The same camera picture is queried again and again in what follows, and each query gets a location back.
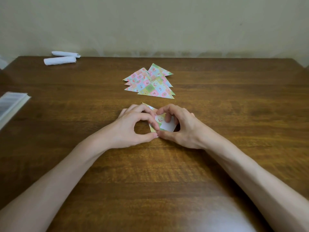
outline hand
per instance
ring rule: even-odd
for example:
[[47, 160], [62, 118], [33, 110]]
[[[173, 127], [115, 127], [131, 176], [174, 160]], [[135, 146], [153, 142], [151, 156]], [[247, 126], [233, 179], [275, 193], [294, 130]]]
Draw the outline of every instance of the hand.
[[174, 141], [188, 148], [207, 149], [210, 142], [221, 137], [185, 108], [169, 104], [157, 110], [157, 115], [163, 113], [166, 113], [165, 121], [167, 123], [171, 121], [172, 116], [174, 116], [175, 124], [180, 123], [180, 131], [178, 132], [157, 131], [158, 136], [163, 139]]
[[155, 120], [155, 112], [144, 104], [134, 104], [128, 109], [122, 109], [117, 120], [87, 139], [91, 140], [91, 145], [96, 154], [111, 148], [125, 148], [150, 142], [158, 136], [157, 133], [141, 135], [134, 132], [134, 126], [140, 120], [147, 120], [155, 130], [159, 130], [159, 124]]

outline white roll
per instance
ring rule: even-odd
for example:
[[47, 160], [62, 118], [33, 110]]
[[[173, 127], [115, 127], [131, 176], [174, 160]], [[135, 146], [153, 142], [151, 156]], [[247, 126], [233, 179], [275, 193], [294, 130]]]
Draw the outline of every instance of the white roll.
[[73, 57], [73, 56], [59, 57], [59, 58], [45, 58], [44, 63], [45, 63], [45, 65], [56, 65], [56, 64], [63, 64], [63, 63], [76, 63], [76, 58]]
[[55, 56], [74, 56], [75, 58], [80, 58], [79, 54], [71, 52], [52, 51], [52, 54]]

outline person's left arm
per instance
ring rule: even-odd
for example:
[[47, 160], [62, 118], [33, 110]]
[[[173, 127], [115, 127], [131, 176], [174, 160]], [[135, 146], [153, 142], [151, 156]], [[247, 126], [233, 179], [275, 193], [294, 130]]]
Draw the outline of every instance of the person's left arm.
[[0, 231], [46, 231], [65, 199], [101, 154], [157, 137], [157, 133], [136, 134], [134, 126], [140, 120], [147, 120], [159, 130], [155, 113], [147, 106], [123, 109], [116, 121], [83, 140], [64, 160], [4, 207], [0, 211]]

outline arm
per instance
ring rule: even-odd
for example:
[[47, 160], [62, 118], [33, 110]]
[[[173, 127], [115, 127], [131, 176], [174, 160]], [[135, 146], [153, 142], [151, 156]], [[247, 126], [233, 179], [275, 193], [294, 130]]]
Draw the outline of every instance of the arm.
[[309, 231], [309, 202], [259, 166], [234, 144], [207, 127], [193, 113], [173, 104], [157, 111], [165, 120], [177, 117], [179, 132], [158, 136], [188, 148], [206, 150], [243, 189], [275, 231]]
[[157, 137], [157, 133], [134, 132], [139, 120], [147, 120], [158, 130], [154, 117], [145, 105], [123, 109], [115, 122], [78, 144], [57, 166], [3, 208], [0, 231], [46, 231], [72, 189], [101, 154], [110, 148], [129, 147]]

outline stack of paper triangles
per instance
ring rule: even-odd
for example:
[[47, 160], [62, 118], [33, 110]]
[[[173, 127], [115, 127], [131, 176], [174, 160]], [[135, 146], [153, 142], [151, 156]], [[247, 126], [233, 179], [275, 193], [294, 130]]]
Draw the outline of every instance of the stack of paper triangles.
[[172, 75], [171, 72], [155, 65], [154, 63], [146, 70], [142, 68], [127, 78], [126, 85], [129, 85], [125, 90], [137, 92], [141, 95], [148, 95], [161, 98], [174, 99], [171, 83], [166, 79], [166, 76]]

